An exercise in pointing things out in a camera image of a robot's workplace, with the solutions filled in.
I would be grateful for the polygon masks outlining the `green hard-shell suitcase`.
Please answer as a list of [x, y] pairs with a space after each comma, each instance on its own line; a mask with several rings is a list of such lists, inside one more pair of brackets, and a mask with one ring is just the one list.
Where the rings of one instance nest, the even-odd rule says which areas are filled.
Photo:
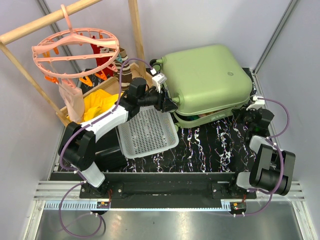
[[167, 78], [164, 85], [177, 104], [173, 115], [181, 129], [227, 118], [249, 102], [252, 80], [225, 45], [173, 52], [150, 64]]

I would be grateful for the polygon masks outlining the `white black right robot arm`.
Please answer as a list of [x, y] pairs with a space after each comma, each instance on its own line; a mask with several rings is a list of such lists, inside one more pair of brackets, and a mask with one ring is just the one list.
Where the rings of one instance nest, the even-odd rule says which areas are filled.
[[237, 110], [235, 120], [247, 127], [245, 142], [256, 153], [249, 172], [239, 172], [227, 185], [228, 195], [239, 198], [245, 190], [285, 196], [290, 191], [296, 155], [282, 150], [271, 142], [268, 127], [274, 114], [264, 108]]

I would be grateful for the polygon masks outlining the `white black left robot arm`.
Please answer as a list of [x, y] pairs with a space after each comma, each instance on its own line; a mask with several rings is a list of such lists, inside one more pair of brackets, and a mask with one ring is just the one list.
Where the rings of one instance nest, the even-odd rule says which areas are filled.
[[118, 129], [118, 140], [128, 159], [142, 158], [167, 151], [179, 143], [171, 113], [178, 109], [164, 86], [146, 89], [144, 78], [136, 77], [115, 104], [99, 116], [80, 124], [70, 122], [64, 132], [58, 154], [61, 163], [90, 184], [97, 198], [108, 193], [106, 177], [95, 160], [97, 142]]

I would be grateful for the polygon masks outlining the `white plastic mesh basket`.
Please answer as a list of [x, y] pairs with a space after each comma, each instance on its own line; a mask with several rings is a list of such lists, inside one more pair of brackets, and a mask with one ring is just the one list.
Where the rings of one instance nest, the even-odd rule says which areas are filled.
[[117, 136], [121, 152], [128, 159], [161, 153], [179, 143], [171, 114], [153, 106], [140, 108], [136, 116], [119, 125]]

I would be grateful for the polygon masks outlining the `brown striped sock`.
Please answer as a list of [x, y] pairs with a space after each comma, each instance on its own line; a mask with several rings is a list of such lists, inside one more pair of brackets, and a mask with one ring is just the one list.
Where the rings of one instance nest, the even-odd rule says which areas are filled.
[[121, 90], [124, 92], [132, 82], [132, 72], [129, 63], [127, 62], [125, 65], [123, 63], [128, 59], [128, 55], [126, 53], [126, 50], [124, 48], [119, 49], [119, 54], [122, 57], [122, 63], [114, 61], [115, 66], [117, 68], [117, 72], [115, 72], [113, 75], [119, 79], [120, 77], [120, 70], [122, 68], [122, 74], [121, 74]]

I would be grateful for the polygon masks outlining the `teal clothespin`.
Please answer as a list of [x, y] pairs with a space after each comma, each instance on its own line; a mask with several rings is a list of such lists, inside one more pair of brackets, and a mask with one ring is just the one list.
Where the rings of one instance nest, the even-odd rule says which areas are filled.
[[115, 59], [117, 62], [122, 63], [123, 59], [120, 55], [117, 56], [117, 58]]

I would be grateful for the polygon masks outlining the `red garment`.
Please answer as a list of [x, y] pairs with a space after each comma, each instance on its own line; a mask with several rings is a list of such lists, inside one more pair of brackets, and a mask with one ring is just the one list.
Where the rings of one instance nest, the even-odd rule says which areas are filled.
[[[104, 53], [109, 53], [113, 51], [112, 49], [110, 50], [107, 47], [102, 47], [94, 44], [91, 44], [90, 46], [94, 54], [104, 54]], [[99, 58], [96, 58], [95, 60], [96, 60], [97, 66], [99, 67], [101, 65], [104, 65], [109, 59], [110, 57], [108, 56], [108, 57], [99, 57]], [[107, 80], [108, 78], [114, 76], [114, 72], [108, 67], [105, 67], [104, 69], [98, 71], [95, 75], [101, 78], [102, 80]]]

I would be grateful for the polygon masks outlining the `yellow shorts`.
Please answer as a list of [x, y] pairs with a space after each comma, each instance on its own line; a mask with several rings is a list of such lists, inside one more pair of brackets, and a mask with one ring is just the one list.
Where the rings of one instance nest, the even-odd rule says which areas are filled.
[[118, 97], [118, 93], [110, 94], [103, 89], [98, 89], [85, 98], [76, 100], [75, 107], [77, 107], [77, 110], [69, 115], [69, 119], [76, 123], [92, 120], [110, 110]]

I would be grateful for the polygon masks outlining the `black box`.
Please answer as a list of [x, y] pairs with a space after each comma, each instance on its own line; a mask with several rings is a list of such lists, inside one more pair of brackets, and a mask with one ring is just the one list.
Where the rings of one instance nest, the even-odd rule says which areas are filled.
[[96, 164], [99, 171], [112, 172], [127, 164], [115, 128], [100, 138], [93, 131], [82, 130], [68, 145], [63, 157], [80, 171]]

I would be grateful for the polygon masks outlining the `orange clothespin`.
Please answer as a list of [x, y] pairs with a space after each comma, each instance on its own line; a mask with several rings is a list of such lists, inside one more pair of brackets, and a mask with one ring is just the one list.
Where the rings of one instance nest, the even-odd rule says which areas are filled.
[[91, 81], [91, 79], [89, 78], [89, 76], [83, 76], [79, 78], [79, 81], [81, 81], [83, 84], [92, 87], [93, 83]]

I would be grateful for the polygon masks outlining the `pale pink garment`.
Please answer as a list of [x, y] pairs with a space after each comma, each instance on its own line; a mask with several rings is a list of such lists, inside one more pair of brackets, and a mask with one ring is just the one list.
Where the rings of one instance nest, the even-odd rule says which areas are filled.
[[83, 92], [78, 87], [71, 87], [64, 82], [59, 84], [59, 93], [64, 100], [69, 119], [81, 123], [85, 112]]

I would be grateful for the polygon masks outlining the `pink round clip hanger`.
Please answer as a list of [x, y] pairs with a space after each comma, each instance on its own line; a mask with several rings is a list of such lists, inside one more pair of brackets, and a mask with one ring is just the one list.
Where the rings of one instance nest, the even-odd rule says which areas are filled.
[[[109, 38], [113, 38], [113, 37], [116, 37], [114, 34], [111, 33], [111, 35], [109, 34], [103, 34], [103, 33], [98, 33], [98, 32], [95, 32], [95, 31], [91, 31], [91, 32], [88, 32], [88, 31], [80, 31], [76, 33], [77, 35], [82, 35], [82, 36], [86, 36], [86, 37], [89, 37], [89, 38], [92, 38], [92, 39], [109, 39]], [[79, 59], [79, 60], [62, 60], [62, 61], [58, 61], [58, 60], [55, 60], [55, 61], [38, 61], [36, 63], [36, 59], [44, 59], [44, 58], [59, 58], [59, 57], [66, 57], [66, 56], [78, 56], [78, 55], [100, 55], [101, 53], [98, 53], [98, 54], [94, 54], [93, 53], [93, 50], [91, 48], [91, 44], [92, 43], [85, 43], [85, 44], [68, 44], [68, 45], [60, 45], [54, 49], [51, 49], [47, 52], [43, 52], [43, 53], [39, 53], [38, 50], [36, 50], [37, 48], [39, 48], [40, 46], [44, 46], [44, 45], [47, 45], [46, 43], [54, 43], [54, 42], [57, 42], [59, 40], [62, 40], [62, 39], [65, 39], [65, 37], [70, 37], [70, 33], [66, 33], [66, 34], [62, 34], [61, 36], [58, 36], [58, 37], [52, 37], [54, 34], [46, 37], [44, 40], [42, 40], [40, 43], [38, 43], [36, 46], [33, 46], [32, 47], [32, 58], [33, 58], [33, 61], [35, 63], [35, 65], [39, 68], [39, 70], [41, 71], [41, 69], [45, 69], [47, 70], [47, 72], [51, 72], [53, 74], [59, 74], [59, 75], [62, 75], [62, 74], [66, 74], [66, 75], [73, 75], [73, 74], [79, 74], [79, 73], [83, 73], [83, 72], [91, 72], [93, 69], [96, 69], [98, 66], [97, 66], [97, 63], [96, 63], [96, 58], [90, 58], [90, 59]], [[108, 43], [108, 44], [111, 44], [111, 45], [114, 45], [115, 42], [114, 41], [104, 41], [103, 43]], [[110, 55], [114, 55], [113, 53], [116, 53], [116, 57], [115, 57], [115, 60], [117, 58], [117, 56], [119, 55], [120, 53], [120, 43], [118, 41], [118, 46], [119, 47], [108, 47], [110, 50], [113, 50], [113, 51], [110, 51], [109, 53], [105, 53], [105, 54], [110, 54]], [[113, 68], [112, 71], [113, 73], [117, 72], [117, 67], [115, 65], [115, 60], [113, 60], [111, 64], [109, 64], [109, 68]], [[72, 71], [66, 71], [66, 70], [60, 70], [58, 69], [58, 67], [61, 67], [63, 64], [66, 64], [66, 63], [81, 63], [81, 64], [88, 64], [89, 66], [88, 67], [85, 67], [84, 69], [81, 69], [81, 70], [78, 70], [77, 72], [72, 72]], [[56, 83], [58, 84], [60, 81], [61, 82], [71, 82], [71, 80], [73, 79], [79, 79], [80, 77], [84, 77], [84, 75], [80, 76], [80, 77], [77, 77], [77, 78], [58, 78], [58, 77], [54, 77], [52, 76], [51, 74], [50, 75], [47, 75], [45, 74], [44, 72], [42, 72], [44, 74], [44, 77], [46, 80], [50, 81], [50, 82], [53, 82], [53, 83]]]

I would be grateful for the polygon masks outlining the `wooden clothes rack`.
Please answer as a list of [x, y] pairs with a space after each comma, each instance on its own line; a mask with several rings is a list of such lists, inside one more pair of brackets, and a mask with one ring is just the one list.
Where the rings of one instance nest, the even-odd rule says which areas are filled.
[[[48, 39], [51, 38], [57, 38], [58, 36], [70, 33], [70, 36], [66, 36], [65, 39], [62, 38], [57, 42], [45, 42], [46, 45], [40, 45], [36, 50], [42, 54], [46, 53], [51, 49], [57, 48], [59, 46], [67, 46], [71, 44], [94, 44], [97, 46], [105, 46], [107, 48], [115, 47], [119, 48], [119, 41], [114, 36], [113, 38], [103, 38], [103, 39], [92, 39], [91, 37], [86, 37], [84, 35], [76, 34], [78, 32], [97, 32], [97, 33], [103, 33], [105, 35], [110, 35], [108, 31], [97, 29], [97, 28], [74, 28], [72, 29], [72, 25], [70, 23], [70, 20], [68, 19], [69, 16], [86, 9], [96, 3], [101, 2], [101, 0], [79, 0], [69, 6], [61, 5], [62, 9], [57, 10], [55, 12], [52, 12], [50, 14], [47, 14], [39, 19], [36, 19], [32, 22], [29, 22], [25, 25], [22, 25], [16, 29], [13, 29], [7, 33], [4, 33], [0, 36], [0, 50], [7, 56], [7, 58], [16, 66], [16, 68], [20, 71], [20, 73], [32, 84], [32, 86], [39, 92], [39, 94], [49, 103], [49, 105], [54, 109], [56, 115], [62, 122], [62, 124], [66, 127], [71, 121], [67, 119], [64, 112], [62, 112], [58, 106], [49, 98], [49, 96], [44, 92], [44, 90], [40, 87], [40, 85], [34, 80], [34, 78], [30, 75], [29, 72], [21, 65], [21, 63], [17, 60], [17, 58], [12, 54], [12, 52], [6, 47], [7, 44], [13, 43], [25, 36], [28, 36], [40, 29], [43, 29], [44, 27], [47, 27], [49, 25], [52, 25], [56, 23], [59, 20], [62, 20], [63, 18], [66, 19], [66, 22], [68, 24], [69, 30], [62, 31], [61, 33], [55, 33], [54, 35], [49, 36]], [[143, 40], [142, 40], [142, 34], [141, 34], [141, 25], [140, 25], [140, 16], [138, 11], [138, 2], [137, 0], [128, 0], [129, 5], [129, 11], [130, 11], [130, 17], [131, 17], [131, 23], [132, 23], [132, 29], [133, 29], [133, 35], [135, 40], [135, 46], [136, 46], [136, 53], [142, 54], [142, 58], [144, 60], [144, 53], [143, 53]], [[75, 60], [87, 60], [91, 58], [103, 58], [110, 56], [111, 58], [109, 61], [105, 63], [105, 65], [101, 65], [91, 71], [88, 72], [81, 72], [77, 74], [54, 74], [52, 72], [47, 72], [46, 69], [40, 69], [44, 74], [46, 75], [52, 75], [55, 78], [79, 78], [82, 77], [82, 75], [87, 76], [91, 75], [97, 71], [100, 71], [103, 68], [108, 67], [109, 69], [113, 70], [113, 68], [110, 68], [109, 65], [113, 63], [113, 61], [116, 59], [116, 54], [118, 52], [113, 53], [113, 55], [108, 55], [107, 53], [103, 54], [89, 54], [89, 55], [76, 55], [76, 56], [65, 56], [65, 57], [55, 57], [55, 58], [49, 58], [45, 57], [44, 59], [35, 59], [35, 62], [50, 62], [50, 61], [75, 61]]]

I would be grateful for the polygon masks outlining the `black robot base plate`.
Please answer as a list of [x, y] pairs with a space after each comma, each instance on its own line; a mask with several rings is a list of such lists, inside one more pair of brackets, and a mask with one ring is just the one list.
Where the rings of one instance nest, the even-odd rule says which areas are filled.
[[92, 211], [229, 211], [229, 201], [258, 199], [236, 186], [235, 173], [218, 172], [111, 172], [100, 187], [85, 183], [74, 193]]

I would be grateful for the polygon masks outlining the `aluminium frame rail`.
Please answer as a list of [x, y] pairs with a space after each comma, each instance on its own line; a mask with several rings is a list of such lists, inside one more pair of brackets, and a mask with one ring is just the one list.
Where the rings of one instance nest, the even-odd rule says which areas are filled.
[[103, 220], [90, 215], [96, 199], [80, 199], [75, 181], [41, 181], [24, 233], [26, 240], [317, 240], [298, 182], [287, 196], [258, 194], [247, 201], [253, 216], [232, 217], [227, 202], [206, 209], [120, 210]]

